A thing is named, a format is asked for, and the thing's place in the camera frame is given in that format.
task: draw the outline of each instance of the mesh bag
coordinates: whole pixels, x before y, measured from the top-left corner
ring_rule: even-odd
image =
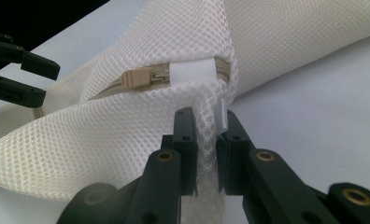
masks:
[[[0,109],[0,186],[69,201],[95,182],[120,188],[142,174],[192,106],[199,145],[198,197],[182,200],[183,223],[220,223],[214,107],[292,69],[370,36],[370,0],[148,2],[110,48],[47,88],[47,114]],[[192,82],[89,100],[124,71],[220,57],[228,83]]]

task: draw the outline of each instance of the dark background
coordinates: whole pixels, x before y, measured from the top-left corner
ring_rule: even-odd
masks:
[[[0,33],[34,49],[108,0],[0,0]]]

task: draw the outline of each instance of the black clamp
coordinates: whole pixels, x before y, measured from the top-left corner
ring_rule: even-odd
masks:
[[[218,190],[243,196],[249,223],[370,224],[370,190],[342,183],[328,195],[319,192],[276,152],[255,148],[231,111],[228,123],[216,145]],[[179,223],[181,196],[196,192],[197,151],[192,109],[183,108],[176,112],[174,133],[163,136],[142,176],[119,190],[102,183],[82,189],[58,223]]]
[[[13,38],[4,34],[0,34],[0,62],[21,63],[21,70],[52,80],[57,79],[60,71],[59,64],[14,45]],[[43,105],[45,95],[39,88],[0,77],[0,100],[36,108]]]
[[[197,142],[190,107],[177,111],[174,133],[150,154],[142,176],[117,190],[96,183],[75,195],[58,224],[179,223],[181,196],[196,192]]]
[[[340,183],[319,192],[276,152],[255,148],[231,111],[228,122],[217,141],[220,190],[243,196],[249,223],[370,224],[370,190]]]

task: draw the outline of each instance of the white surface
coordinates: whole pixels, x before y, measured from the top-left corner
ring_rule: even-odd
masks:
[[[170,86],[217,79],[214,58],[170,63]]]
[[[237,97],[233,110],[256,147],[276,151],[309,186],[370,189],[370,37]],[[225,223],[245,223],[241,198]]]
[[[110,14],[123,16],[123,23],[107,20],[123,25],[118,29],[121,31],[116,30],[119,36],[143,2],[109,4],[123,4],[122,13],[112,10]],[[105,13],[109,12],[111,6],[105,7]],[[89,18],[93,22],[93,14],[85,19]],[[55,36],[35,53],[59,63],[63,75],[118,37],[101,40],[100,34],[112,34],[109,26],[83,22]],[[65,46],[77,44],[73,49],[55,47],[63,42]],[[39,87],[48,84],[45,78],[24,78],[17,80]],[[326,192],[329,185],[348,181],[370,189],[370,38],[238,97],[231,109],[256,147],[278,152],[308,185]],[[229,199],[226,205],[225,223],[246,222],[238,198]],[[0,223],[54,223],[64,207],[65,203],[0,189]]]

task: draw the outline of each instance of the brass insert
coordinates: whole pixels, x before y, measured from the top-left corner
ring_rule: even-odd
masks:
[[[273,161],[275,156],[270,152],[262,151],[257,153],[257,158],[261,161]]]
[[[342,194],[352,203],[360,206],[370,206],[370,197],[359,189],[343,189]]]

